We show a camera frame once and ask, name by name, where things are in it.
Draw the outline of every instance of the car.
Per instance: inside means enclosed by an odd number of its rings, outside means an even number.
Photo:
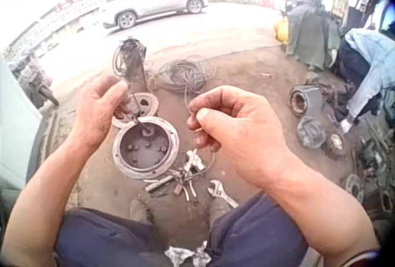
[[[126,30],[136,21],[166,12],[198,14],[207,7],[208,0],[107,0],[100,8],[104,28],[119,27]]]

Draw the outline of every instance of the road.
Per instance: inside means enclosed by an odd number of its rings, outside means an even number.
[[[53,88],[101,65],[110,66],[109,59],[119,41],[133,36],[143,44],[168,44],[184,35],[199,36],[219,30],[271,28],[279,19],[277,11],[259,6],[212,3],[201,14],[168,14],[144,19],[137,26],[121,31],[105,30],[102,26],[82,31],[62,42],[41,58],[44,69],[54,78]]]

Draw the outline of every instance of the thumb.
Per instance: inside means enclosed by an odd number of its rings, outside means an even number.
[[[103,95],[102,101],[108,104],[109,107],[115,109],[121,103],[123,96],[128,91],[128,83],[121,80],[118,83],[112,85],[109,90]]]
[[[205,132],[211,135],[219,143],[227,140],[229,130],[235,124],[235,119],[217,110],[203,108],[196,114],[196,119]]]

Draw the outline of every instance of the tire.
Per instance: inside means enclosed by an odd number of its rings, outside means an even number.
[[[203,9],[203,1],[202,0],[189,0],[186,9],[190,14],[198,14],[202,12]]]
[[[117,17],[117,25],[121,30],[127,30],[136,25],[137,17],[132,11],[122,12]]]
[[[49,99],[56,107],[59,106],[59,102],[57,101],[57,99],[54,97],[53,93],[51,90],[49,90],[48,88],[44,88],[42,87],[40,89],[41,93],[43,94],[43,96],[45,96],[47,99]]]

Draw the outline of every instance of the wrench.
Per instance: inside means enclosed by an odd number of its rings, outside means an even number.
[[[221,197],[225,199],[225,201],[228,202],[229,205],[233,208],[239,206],[239,204],[235,200],[233,200],[228,194],[225,193],[225,191],[223,190],[222,183],[219,180],[213,179],[210,181],[210,183],[214,184],[215,187],[214,189],[208,187],[207,190],[213,197]]]

